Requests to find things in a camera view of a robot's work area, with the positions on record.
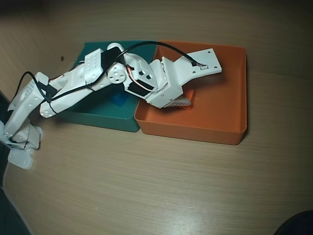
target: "orange tray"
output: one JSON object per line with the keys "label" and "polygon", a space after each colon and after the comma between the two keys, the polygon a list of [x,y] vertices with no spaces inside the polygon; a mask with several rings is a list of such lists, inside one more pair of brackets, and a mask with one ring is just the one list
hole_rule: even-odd
{"label": "orange tray", "polygon": [[[223,69],[187,83],[194,90],[191,110],[176,107],[158,109],[140,100],[135,119],[143,133],[194,141],[239,144],[246,131],[246,49],[211,44],[163,41],[190,53],[213,48]],[[180,55],[157,47],[154,59],[177,60]]]}

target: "wire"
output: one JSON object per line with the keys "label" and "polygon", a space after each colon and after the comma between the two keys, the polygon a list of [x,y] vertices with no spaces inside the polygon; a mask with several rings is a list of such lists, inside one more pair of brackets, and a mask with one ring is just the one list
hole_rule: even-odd
{"label": "wire", "polygon": [[[196,61],[195,59],[193,59],[190,55],[186,54],[185,52],[182,52],[181,50],[177,49],[176,47],[173,47],[173,46],[171,46],[171,45],[169,45],[169,44],[166,44],[166,43],[155,42],[155,41],[146,41],[146,42],[137,43],[137,44],[132,45],[131,47],[129,47],[129,48],[125,49],[124,51],[122,51],[118,56],[116,56],[116,58],[114,59],[113,63],[114,63],[116,60],[118,60],[121,56],[123,56],[125,53],[127,53],[128,51],[130,51],[130,50],[132,50],[132,49],[135,49],[136,47],[140,47],[140,46],[144,46],[144,45],[160,45],[160,46],[167,47],[167,48],[172,49],[172,50],[176,51],[177,53],[183,55],[184,57],[186,57],[186,58],[189,59],[190,61],[196,63],[196,65],[198,65],[198,66],[201,66],[201,65],[202,65],[201,63],[199,63],[198,61]],[[71,93],[73,93],[73,92],[76,92],[76,91],[82,90],[82,89],[84,89],[84,88],[88,88],[88,87],[91,87],[91,86],[95,85],[95,84],[101,79],[101,77],[109,70],[109,68],[112,66],[112,64],[109,65],[107,68],[105,68],[105,69],[103,70],[103,72],[101,73],[101,75],[100,75],[94,82],[91,82],[91,83],[89,83],[88,85],[84,85],[84,86],[81,86],[81,87],[77,87],[77,88],[74,88],[74,89],[72,89],[72,90],[70,90],[70,91],[64,92],[64,93],[62,93],[62,94],[60,94],[60,95],[58,95],[58,96],[56,96],[56,97],[53,97],[53,98],[51,99],[51,101],[55,101],[55,100],[57,100],[57,99],[59,99],[59,98],[65,96],[65,95],[68,95],[68,94],[71,94]]]}
{"label": "wire", "polygon": [[40,94],[41,94],[42,97],[48,102],[49,99],[46,97],[46,95],[44,94],[44,92],[43,92],[43,91],[41,90],[41,88],[39,87],[39,83],[38,83],[37,79],[35,78],[35,75],[34,75],[32,72],[30,72],[30,71],[26,71],[26,72],[21,76],[21,79],[20,79],[18,88],[16,89],[16,92],[15,92],[15,95],[14,95],[13,99],[14,99],[14,98],[17,96],[17,94],[19,93],[20,86],[21,86],[21,84],[22,84],[22,82],[23,82],[23,80],[24,80],[24,78],[25,78],[26,75],[30,75],[30,76],[31,76],[31,78],[34,80],[35,85],[36,85],[36,87],[38,88]]}
{"label": "wire", "polygon": [[136,83],[139,87],[141,87],[142,89],[145,89],[146,91],[149,91],[149,92],[158,92],[158,91],[161,91],[163,89],[163,87],[167,84],[167,82],[164,84],[163,87],[157,89],[157,90],[150,90],[144,86],[142,86],[139,82],[137,82],[134,78],[133,78],[133,75],[132,75],[132,69],[129,65],[126,65],[126,70],[127,70],[127,73],[128,73],[128,76],[129,78],[134,82]]}
{"label": "wire", "polygon": [[93,85],[95,85],[95,84],[97,84],[97,83],[99,82],[99,80],[102,78],[102,76],[103,76],[105,73],[107,73],[107,71],[108,71],[109,68],[112,66],[112,64],[113,64],[115,61],[117,61],[121,56],[123,56],[125,53],[127,53],[128,51],[130,51],[130,50],[132,50],[132,49],[135,49],[135,48],[137,48],[137,47],[144,46],[144,45],[160,45],[160,46],[167,47],[167,48],[172,49],[172,50],[176,51],[177,53],[183,55],[183,56],[186,57],[188,60],[194,62],[197,66],[201,66],[201,65],[202,65],[201,63],[199,63],[198,61],[196,61],[194,58],[192,58],[190,55],[186,54],[185,52],[182,52],[181,50],[177,49],[177,48],[174,47],[174,46],[171,46],[171,45],[169,45],[169,44],[162,43],[162,42],[146,41],[146,42],[141,42],[141,43],[134,44],[134,45],[132,45],[131,47],[129,47],[129,48],[125,49],[124,51],[122,51],[118,56],[116,56],[116,58],[113,60],[113,62],[112,62],[107,68],[103,68],[103,72],[100,74],[100,76],[99,76],[94,82],[91,82],[91,83],[89,83],[89,84],[83,85],[83,86],[81,86],[81,87],[74,88],[74,89],[72,89],[72,90],[69,90],[69,91],[67,91],[67,92],[64,92],[64,93],[62,93],[62,94],[60,94],[60,95],[58,95],[58,96],[56,96],[56,97],[53,97],[53,98],[47,98],[47,97],[45,96],[45,94],[43,93],[43,91],[40,89],[39,84],[38,84],[38,82],[37,82],[35,76],[34,76],[31,72],[27,71],[27,72],[25,72],[25,73],[23,74],[23,76],[21,77],[21,80],[20,80],[20,83],[19,83],[19,85],[18,85],[18,89],[17,89],[17,92],[16,92],[15,96],[17,95],[18,90],[19,90],[19,88],[20,88],[20,86],[21,86],[22,80],[23,80],[23,78],[24,78],[24,76],[25,76],[26,74],[29,74],[29,75],[32,77],[32,79],[34,80],[34,82],[35,82],[35,84],[36,84],[36,86],[37,86],[37,88],[38,88],[40,94],[43,96],[43,98],[45,99],[45,101],[46,101],[47,103],[50,103],[50,102],[55,101],[55,100],[57,100],[57,99],[59,99],[59,98],[61,98],[61,97],[63,97],[63,96],[66,96],[66,95],[71,94],[71,93],[76,92],[76,91],[80,91],[80,90],[85,89],[85,88],[90,89]]}

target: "teal box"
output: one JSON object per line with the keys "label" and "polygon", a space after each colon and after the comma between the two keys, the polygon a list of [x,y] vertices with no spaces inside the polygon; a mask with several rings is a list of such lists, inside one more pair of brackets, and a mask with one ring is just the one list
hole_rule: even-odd
{"label": "teal box", "polygon": [[[117,43],[120,43],[126,49],[140,42],[142,41],[121,41]],[[85,43],[84,49],[74,65],[84,60],[85,55],[98,48],[106,50],[110,43],[113,42]],[[130,53],[140,55],[147,62],[151,62],[155,51],[155,45],[147,45],[137,47],[131,50]],[[139,126],[134,119],[137,103],[138,97],[124,91],[123,84],[112,84],[91,93],[73,107],[63,111],[60,115],[67,122],[137,132]]]}

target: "white robotic arm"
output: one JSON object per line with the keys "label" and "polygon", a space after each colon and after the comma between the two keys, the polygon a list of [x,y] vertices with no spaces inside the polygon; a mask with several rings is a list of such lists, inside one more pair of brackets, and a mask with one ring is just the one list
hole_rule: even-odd
{"label": "white robotic arm", "polygon": [[50,118],[92,92],[123,83],[125,91],[158,108],[188,106],[191,102],[181,96],[182,86],[194,78],[222,71],[213,49],[189,53],[197,63],[182,56],[175,62],[162,57],[162,61],[154,60],[148,64],[132,53],[124,53],[116,61],[116,56],[123,51],[124,48],[117,43],[110,44],[106,51],[97,49],[86,55],[84,62],[74,69],[54,79],[49,80],[39,72],[16,95],[9,105],[8,110],[13,110],[9,121],[0,126],[0,132],[3,132],[0,140],[11,147],[11,152],[30,149],[29,161],[20,163],[17,157],[18,166],[25,169],[29,165],[31,167],[32,150],[39,148],[43,131],[28,119],[28,115],[39,105],[40,115]]}

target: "black cable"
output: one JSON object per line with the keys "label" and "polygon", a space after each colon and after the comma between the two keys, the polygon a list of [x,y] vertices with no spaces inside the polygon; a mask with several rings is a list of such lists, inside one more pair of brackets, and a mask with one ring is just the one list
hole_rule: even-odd
{"label": "black cable", "polygon": [[[186,57],[188,60],[196,63],[197,65],[201,65],[201,63],[199,63],[198,61],[196,61],[194,58],[192,58],[190,55],[186,54],[185,52],[177,49],[176,47],[174,46],[171,46],[169,44],[166,44],[166,43],[162,43],[162,42],[155,42],[155,41],[146,41],[146,42],[142,42],[142,43],[137,43],[137,44],[134,44],[132,45],[131,47],[125,49],[124,51],[122,51],[115,59],[114,59],[114,62],[117,61],[121,56],[123,56],[125,53],[127,53],[128,51],[132,50],[132,49],[135,49],[136,47],[140,47],[140,46],[144,46],[144,45],[160,45],[160,46],[164,46],[164,47],[167,47],[169,49],[172,49],[174,51],[176,51],[177,53],[183,55],[184,57]],[[77,87],[77,88],[74,88],[70,91],[67,91],[67,92],[64,92],[54,98],[51,99],[51,101],[54,101],[54,100],[57,100],[65,95],[68,95],[68,94],[71,94],[73,92],[76,92],[76,91],[79,91],[79,90],[82,90],[84,88],[88,88],[88,87],[91,87],[93,85],[95,85],[100,79],[101,77],[107,72],[107,70],[112,66],[112,64],[110,64],[110,66],[108,66],[107,68],[103,69],[103,72],[101,73],[101,75],[94,81],[94,82],[91,82],[87,85],[84,85],[84,86],[81,86],[81,87]]]}
{"label": "black cable", "polygon": [[92,90],[93,92],[95,92],[95,90],[91,87],[91,83],[85,82],[85,86],[86,86],[87,89],[90,89],[90,90]]}
{"label": "black cable", "polygon": [[53,107],[51,106],[51,102],[48,102],[49,106],[50,106],[50,109],[55,113],[55,114],[58,114],[54,109]]}
{"label": "black cable", "polygon": [[23,80],[24,80],[24,78],[25,78],[26,75],[30,75],[30,76],[31,76],[31,78],[34,80],[35,85],[36,85],[36,87],[38,88],[40,94],[43,96],[43,98],[45,99],[45,101],[47,101],[48,98],[47,98],[46,95],[43,93],[43,91],[40,89],[39,83],[38,83],[37,79],[35,78],[35,75],[34,75],[32,72],[30,72],[30,71],[26,71],[26,72],[21,76],[21,79],[20,79],[18,88],[16,89],[16,92],[15,92],[15,95],[14,95],[13,99],[14,99],[14,98],[17,96],[17,94],[19,93],[20,86],[21,86],[21,84],[22,84],[22,82],[23,82]]}

